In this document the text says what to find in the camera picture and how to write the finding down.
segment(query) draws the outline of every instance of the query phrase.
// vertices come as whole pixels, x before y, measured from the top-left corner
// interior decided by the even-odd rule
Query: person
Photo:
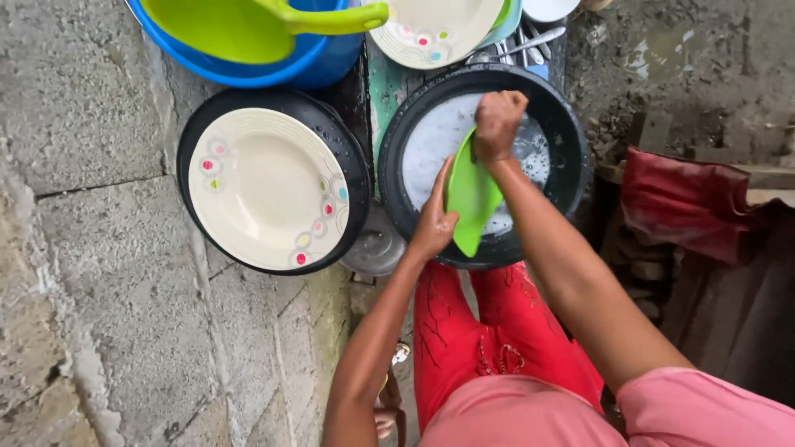
[[[522,263],[471,271],[477,321],[456,271],[432,261],[458,220],[444,212],[449,158],[405,254],[339,360],[322,445],[378,444],[373,401],[415,284],[420,446],[795,445],[795,411],[697,371],[525,176],[511,149],[527,103],[516,91],[486,94],[473,148],[505,197],[549,307]],[[616,396],[626,439],[602,415],[604,384]]]

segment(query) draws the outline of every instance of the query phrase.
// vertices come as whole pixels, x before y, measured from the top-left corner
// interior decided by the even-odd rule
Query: red fabric
[[[587,400],[600,413],[604,382],[541,300],[524,263],[473,270],[480,322],[458,271],[429,262],[414,295],[414,393],[420,433],[450,394],[489,374],[530,375]]]
[[[730,264],[748,262],[787,210],[750,206],[748,174],[729,165],[681,161],[630,146],[621,187],[630,227]]]

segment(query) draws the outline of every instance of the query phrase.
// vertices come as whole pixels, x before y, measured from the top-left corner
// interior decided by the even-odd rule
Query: blue bucket
[[[276,64],[237,64],[208,56],[179,42],[157,26],[141,6],[140,0],[127,0],[144,31],[163,51],[199,76],[219,84],[239,88],[270,87],[287,84],[302,90],[328,87],[341,80],[359,57],[364,33],[340,36],[299,34],[296,47],[287,59]],[[290,5],[303,11],[345,10],[349,0],[292,0]]]

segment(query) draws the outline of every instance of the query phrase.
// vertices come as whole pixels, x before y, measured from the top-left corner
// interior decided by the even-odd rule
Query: red trousers
[[[604,381],[569,341],[519,262],[473,270],[480,321],[467,306],[456,269],[429,262],[414,295],[414,393],[420,433],[450,394],[489,374],[531,375],[572,391],[602,412]]]

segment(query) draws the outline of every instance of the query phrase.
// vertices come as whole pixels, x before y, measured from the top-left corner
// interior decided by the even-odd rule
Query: white plate
[[[312,130],[276,111],[238,109],[210,124],[193,151],[188,187],[213,240],[262,269],[321,260],[347,225],[339,163]]]
[[[580,0],[522,0],[522,9],[534,21],[560,20],[572,12]]]
[[[390,19],[370,35],[391,60],[430,70],[463,59],[491,30],[502,0],[389,0]]]

